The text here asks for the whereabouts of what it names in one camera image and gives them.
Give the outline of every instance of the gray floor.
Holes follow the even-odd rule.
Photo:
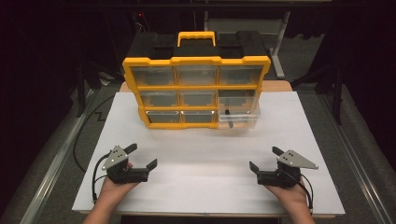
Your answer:
[[[284,69],[287,81],[306,74],[321,38],[303,40],[297,36],[293,39],[285,39],[279,52],[279,58]],[[276,79],[274,70],[271,69],[265,79]],[[332,219],[317,219],[317,223],[390,223],[381,221],[381,217],[374,212],[377,208],[371,203],[371,191],[367,190],[364,182],[360,181],[363,176],[372,183],[381,203],[390,213],[396,211],[396,176],[386,159],[380,152],[373,136],[368,131],[367,125],[354,106],[347,88],[344,87],[342,102],[342,126],[334,125],[329,116],[327,100],[331,95],[320,96],[314,92],[315,84],[304,84],[295,89],[298,92],[304,107],[305,114],[317,139],[318,146],[331,172],[332,179],[339,189],[339,196],[346,209],[344,216]],[[110,84],[103,87],[95,94],[91,108],[95,108],[120,88],[120,84]],[[102,117],[111,106],[111,101],[98,108]],[[35,197],[38,187],[47,173],[56,154],[64,144],[64,140],[71,133],[78,119],[77,109],[72,108],[48,143],[43,147],[35,159],[26,177],[17,189],[11,203],[0,223],[20,223],[26,209]],[[103,129],[104,122],[98,120],[99,115],[94,114],[86,123],[81,132],[76,152],[77,158],[83,167],[87,167],[92,152]],[[359,165],[351,162],[351,154],[356,152]],[[78,169],[69,150],[64,165],[60,170],[59,177],[50,188],[48,197],[44,199],[42,207],[37,213],[34,223],[81,223],[85,215],[71,211],[71,207],[78,192],[83,173]],[[115,215],[112,223],[120,223],[120,216]]]

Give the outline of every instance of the person's right hand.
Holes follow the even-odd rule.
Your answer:
[[[274,186],[265,187],[275,194],[294,224],[315,223],[306,203],[305,191],[300,186],[295,185],[289,189]]]

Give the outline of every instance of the silver metal bracket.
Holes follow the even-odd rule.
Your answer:
[[[105,164],[102,166],[102,170],[105,171],[125,160],[128,160],[128,154],[126,154],[122,147],[116,145],[113,150],[110,151],[110,155],[108,155]]]
[[[317,170],[318,166],[293,150],[288,150],[276,158],[288,166]]]

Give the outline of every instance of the yellow handle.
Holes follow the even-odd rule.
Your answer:
[[[215,32],[202,31],[202,32],[180,32],[178,33],[177,46],[180,47],[181,39],[212,39],[213,46],[216,46]]]

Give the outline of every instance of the transparent drawer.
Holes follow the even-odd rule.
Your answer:
[[[211,110],[181,111],[185,123],[211,123],[214,116],[215,111]]]
[[[219,105],[242,106],[247,109],[255,102],[255,91],[219,91]]]
[[[215,105],[215,91],[180,91],[181,105]]]
[[[256,121],[261,117],[258,101],[251,97],[250,107],[235,108],[220,105],[218,110],[219,129],[254,128]]]
[[[176,71],[178,85],[216,85],[216,66],[181,65]]]
[[[147,111],[148,119],[151,123],[179,123],[180,115],[178,111]]]
[[[176,106],[176,91],[141,91],[144,106]]]
[[[254,84],[259,82],[262,66],[220,66],[219,84]]]
[[[131,67],[138,86],[175,85],[173,67]]]

